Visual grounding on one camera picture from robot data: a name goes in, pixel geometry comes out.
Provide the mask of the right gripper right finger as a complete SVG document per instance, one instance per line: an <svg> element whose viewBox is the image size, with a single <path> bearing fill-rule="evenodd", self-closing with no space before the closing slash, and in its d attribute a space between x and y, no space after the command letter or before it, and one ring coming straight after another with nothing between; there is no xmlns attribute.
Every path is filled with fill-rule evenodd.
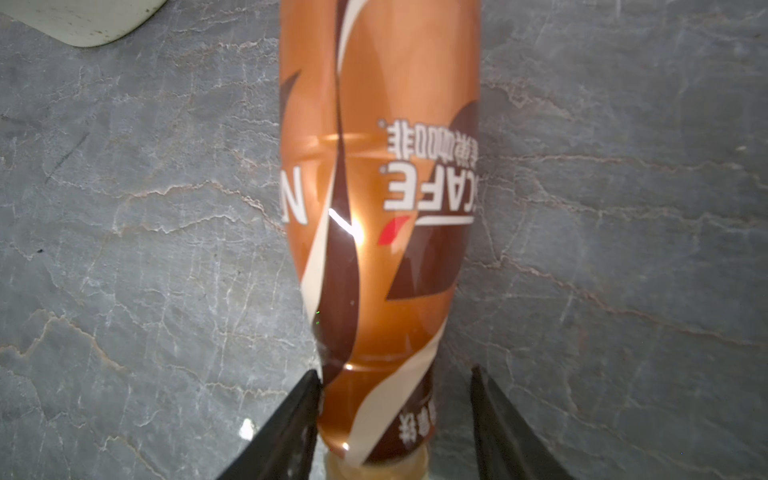
<svg viewBox="0 0 768 480"><path fill-rule="evenodd" d="M470 397L481 479L573 480L497 382L478 365L472 368Z"/></svg>

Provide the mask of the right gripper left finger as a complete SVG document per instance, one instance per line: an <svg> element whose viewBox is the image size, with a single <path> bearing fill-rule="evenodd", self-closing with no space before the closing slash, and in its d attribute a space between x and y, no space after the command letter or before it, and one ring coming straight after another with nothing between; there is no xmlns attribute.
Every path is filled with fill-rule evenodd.
<svg viewBox="0 0 768 480"><path fill-rule="evenodd" d="M307 371L219 480L307 480L317 443L321 381Z"/></svg>

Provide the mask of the copper coffee bottle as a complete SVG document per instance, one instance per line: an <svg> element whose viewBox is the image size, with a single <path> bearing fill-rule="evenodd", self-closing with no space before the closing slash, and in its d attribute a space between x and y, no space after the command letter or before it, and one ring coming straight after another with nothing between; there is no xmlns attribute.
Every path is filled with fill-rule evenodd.
<svg viewBox="0 0 768 480"><path fill-rule="evenodd" d="M478 1L284 1L282 220L331 479L424 479L479 177Z"/></svg>

